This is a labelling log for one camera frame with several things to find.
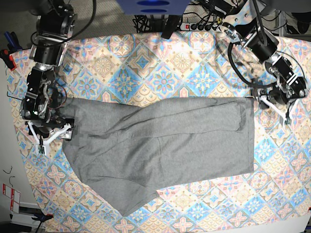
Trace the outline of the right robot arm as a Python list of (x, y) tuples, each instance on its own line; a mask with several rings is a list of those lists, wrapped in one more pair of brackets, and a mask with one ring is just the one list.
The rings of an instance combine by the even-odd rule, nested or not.
[(52, 141), (70, 141), (74, 129), (74, 119), (58, 112), (67, 93), (58, 90), (55, 71), (62, 65), (76, 14), (62, 0), (44, 0), (32, 13), (38, 16), (30, 51), (35, 65), (27, 76), (27, 91), (19, 114), (26, 121), (29, 135), (35, 138), (36, 153), (48, 155)]

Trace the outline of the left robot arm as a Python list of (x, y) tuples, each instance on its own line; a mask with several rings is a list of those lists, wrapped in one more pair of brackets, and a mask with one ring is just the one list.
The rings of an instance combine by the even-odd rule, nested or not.
[[(261, 15), (268, 9), (268, 5), (259, 0), (242, 0), (222, 19), (219, 28), (230, 39), (227, 55), (235, 73), (252, 89), (251, 94), (260, 108), (275, 110), (281, 125), (285, 126), (291, 123), (299, 99), (308, 95), (308, 82), (304, 75), (294, 72), (285, 53), (277, 49), (279, 41), (264, 27)], [(276, 81), (270, 84), (248, 81), (233, 61), (234, 46), (250, 50)]]

